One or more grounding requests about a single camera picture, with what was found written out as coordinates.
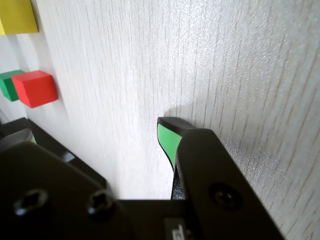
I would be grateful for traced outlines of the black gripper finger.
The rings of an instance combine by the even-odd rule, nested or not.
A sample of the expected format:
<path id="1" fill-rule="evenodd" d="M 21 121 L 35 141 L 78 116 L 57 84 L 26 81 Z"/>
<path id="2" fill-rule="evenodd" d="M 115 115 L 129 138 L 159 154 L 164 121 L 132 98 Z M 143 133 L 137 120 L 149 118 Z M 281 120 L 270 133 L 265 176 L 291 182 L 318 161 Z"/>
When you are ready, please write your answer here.
<path id="1" fill-rule="evenodd" d="M 280 240 L 282 234 L 217 135 L 159 117 L 157 138 L 179 178 L 202 240 Z"/>
<path id="2" fill-rule="evenodd" d="M 111 191 L 31 140 L 0 140 L 3 240 L 129 240 L 128 219 Z"/>

